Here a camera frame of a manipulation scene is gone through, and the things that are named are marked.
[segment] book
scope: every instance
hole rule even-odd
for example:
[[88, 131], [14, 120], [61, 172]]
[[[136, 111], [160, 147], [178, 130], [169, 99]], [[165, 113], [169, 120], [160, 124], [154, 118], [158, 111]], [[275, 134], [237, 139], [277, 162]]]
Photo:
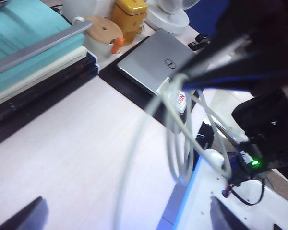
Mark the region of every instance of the book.
[[0, 104], [0, 143], [99, 73], [87, 56]]
[[[62, 16], [39, 0], [9, 1], [0, 8], [0, 60], [70, 27]], [[78, 48], [83, 42], [84, 35], [77, 34], [0, 73], [0, 92]]]
[[51, 64], [39, 69], [35, 73], [21, 79], [14, 85], [4, 89], [0, 92], [0, 104], [83, 59], [86, 57], [86, 53], [87, 49], [84, 46], [80, 46]]

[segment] laptop lid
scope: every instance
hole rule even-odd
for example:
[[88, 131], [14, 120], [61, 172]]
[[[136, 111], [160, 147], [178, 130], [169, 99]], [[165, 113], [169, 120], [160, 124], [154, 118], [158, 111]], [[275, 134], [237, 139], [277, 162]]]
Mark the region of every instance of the laptop lid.
[[164, 30], [158, 30], [126, 58], [118, 68], [140, 86], [158, 95], [161, 86], [194, 55]]

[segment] black cable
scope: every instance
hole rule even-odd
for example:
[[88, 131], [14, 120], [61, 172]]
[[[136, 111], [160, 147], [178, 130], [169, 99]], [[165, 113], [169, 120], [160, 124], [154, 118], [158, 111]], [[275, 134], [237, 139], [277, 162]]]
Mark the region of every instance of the black cable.
[[241, 201], [242, 203], [244, 203], [245, 205], [249, 205], [249, 206], [252, 206], [252, 205], [257, 205], [259, 202], [261, 202], [261, 200], [263, 199], [264, 197], [264, 186], [265, 186], [265, 182], [264, 182], [264, 179], [261, 180], [261, 183], [262, 183], [262, 190], [261, 190], [261, 195], [260, 195], [260, 198], [259, 200], [252, 204], [252, 203], [249, 203], [247, 202], [246, 200], [244, 200], [241, 196], [239, 196], [233, 189], [231, 190], [231, 192], [233, 193], [233, 195], [239, 200]]

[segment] dell logo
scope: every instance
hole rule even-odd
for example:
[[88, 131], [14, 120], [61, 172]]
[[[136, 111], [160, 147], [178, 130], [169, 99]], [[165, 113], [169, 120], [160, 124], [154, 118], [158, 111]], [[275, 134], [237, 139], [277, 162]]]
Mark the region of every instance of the dell logo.
[[176, 68], [175, 62], [173, 62], [173, 61], [170, 60], [170, 59], [166, 59], [166, 60], [165, 60], [165, 64], [166, 64], [167, 67], [169, 67], [169, 68], [171, 68], [171, 69]]

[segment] black mat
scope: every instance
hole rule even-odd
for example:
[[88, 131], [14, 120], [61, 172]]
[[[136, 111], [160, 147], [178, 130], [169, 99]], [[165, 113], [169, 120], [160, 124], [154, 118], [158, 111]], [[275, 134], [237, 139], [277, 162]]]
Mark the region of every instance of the black mat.
[[[146, 108], [147, 104], [153, 98], [153, 95], [145, 91], [142, 87], [140, 87], [139, 85], [128, 79], [126, 76], [124, 76], [118, 70], [117, 64], [148, 38], [149, 37], [143, 39], [141, 42], [139, 42], [125, 54], [123, 54], [118, 59], [109, 64], [107, 67], [102, 69], [99, 74], [101, 79], [103, 79], [114, 89], [119, 91], [121, 94], [123, 94], [125, 97], [127, 97], [130, 101], [135, 103], [138, 107], [142, 108], [143, 110]], [[159, 106], [157, 112], [153, 116], [157, 121], [159, 121], [162, 124], [164, 124], [164, 111], [165, 107], [162, 104]], [[185, 121], [186, 115], [182, 114], [181, 118], [183, 121]]]

